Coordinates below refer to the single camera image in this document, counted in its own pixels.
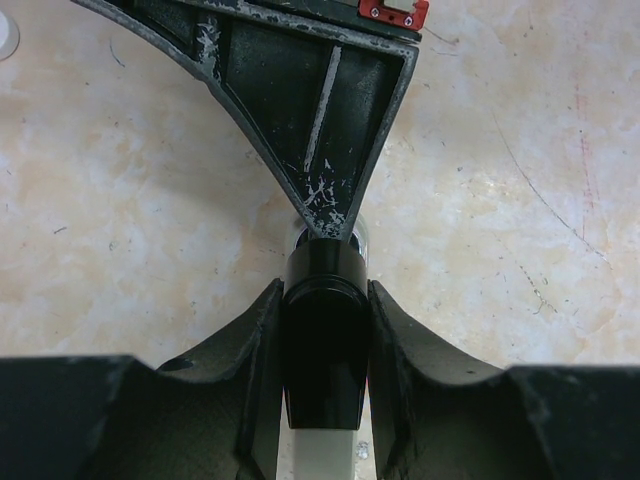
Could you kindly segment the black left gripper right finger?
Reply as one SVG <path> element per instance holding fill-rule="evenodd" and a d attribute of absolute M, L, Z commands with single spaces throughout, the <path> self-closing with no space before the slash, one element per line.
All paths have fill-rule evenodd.
<path fill-rule="evenodd" d="M 635 479 L 635 366 L 500 369 L 369 285 L 369 395 L 381 479 Z"/>

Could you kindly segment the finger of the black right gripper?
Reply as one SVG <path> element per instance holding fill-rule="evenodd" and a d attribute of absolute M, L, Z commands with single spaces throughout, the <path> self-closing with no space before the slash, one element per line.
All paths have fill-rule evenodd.
<path fill-rule="evenodd" d="M 418 60 L 379 1 L 90 1 L 203 82 L 317 238 L 351 234 Z"/>

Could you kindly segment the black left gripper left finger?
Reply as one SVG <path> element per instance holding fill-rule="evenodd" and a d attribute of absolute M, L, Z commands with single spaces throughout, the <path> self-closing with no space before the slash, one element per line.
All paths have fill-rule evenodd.
<path fill-rule="evenodd" d="M 272 479 L 282 386 L 275 280 L 152 368 L 129 355 L 5 358 L 5 479 Z"/>

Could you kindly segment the large black chrome stapler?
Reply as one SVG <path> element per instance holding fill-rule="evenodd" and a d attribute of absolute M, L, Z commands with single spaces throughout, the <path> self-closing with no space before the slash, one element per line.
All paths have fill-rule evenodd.
<path fill-rule="evenodd" d="M 317 238 L 295 218 L 285 251 L 281 359 L 292 476 L 352 479 L 370 343 L 366 239 Z"/>

